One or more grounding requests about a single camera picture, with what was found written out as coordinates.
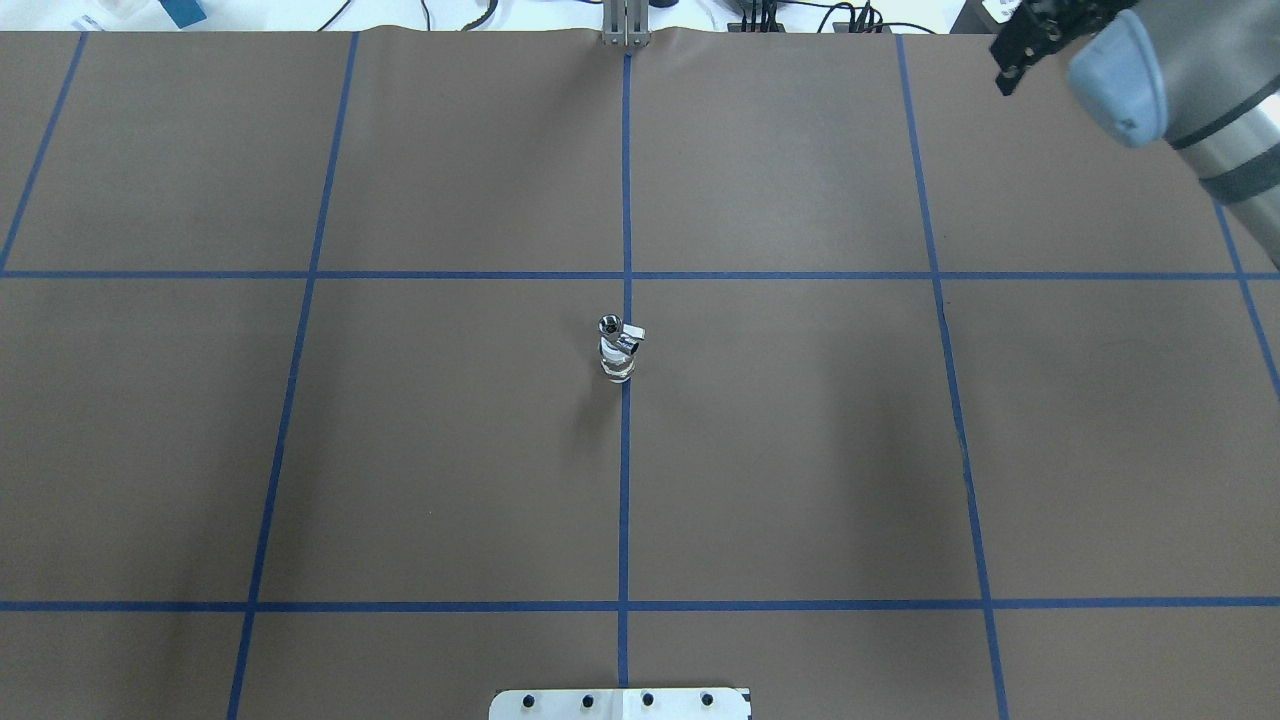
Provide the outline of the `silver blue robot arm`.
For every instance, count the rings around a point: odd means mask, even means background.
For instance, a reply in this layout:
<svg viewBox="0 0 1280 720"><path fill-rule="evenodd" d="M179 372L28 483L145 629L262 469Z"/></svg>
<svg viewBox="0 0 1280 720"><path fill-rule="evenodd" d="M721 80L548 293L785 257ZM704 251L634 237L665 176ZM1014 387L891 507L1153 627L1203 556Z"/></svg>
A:
<svg viewBox="0 0 1280 720"><path fill-rule="evenodd" d="M1162 140L1277 260L1277 3L1138 1L1069 61L1068 85L1120 145Z"/></svg>

